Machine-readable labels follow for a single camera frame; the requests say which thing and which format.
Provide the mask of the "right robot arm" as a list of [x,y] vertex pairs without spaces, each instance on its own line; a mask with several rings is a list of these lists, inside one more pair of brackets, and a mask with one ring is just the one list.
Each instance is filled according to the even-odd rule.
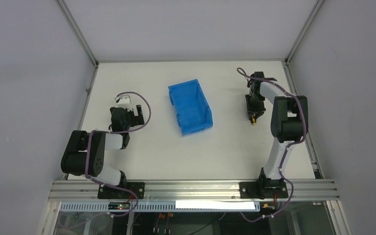
[[294,146],[305,140],[308,131],[307,97],[294,95],[276,83],[274,78],[266,78],[261,71],[247,78],[249,93],[245,96],[247,115],[256,124],[269,101],[272,108],[270,131],[273,144],[269,158],[261,169],[256,184],[249,191],[263,194],[269,191],[286,189],[284,169]]

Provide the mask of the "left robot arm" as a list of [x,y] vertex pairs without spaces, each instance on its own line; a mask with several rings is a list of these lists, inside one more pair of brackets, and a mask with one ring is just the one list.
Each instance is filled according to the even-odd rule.
[[145,124],[141,105],[133,109],[111,107],[111,130],[87,132],[74,130],[71,133],[63,157],[61,170],[65,174],[88,176],[102,184],[127,188],[127,179],[123,171],[104,163],[105,151],[126,149],[130,141],[131,127]]

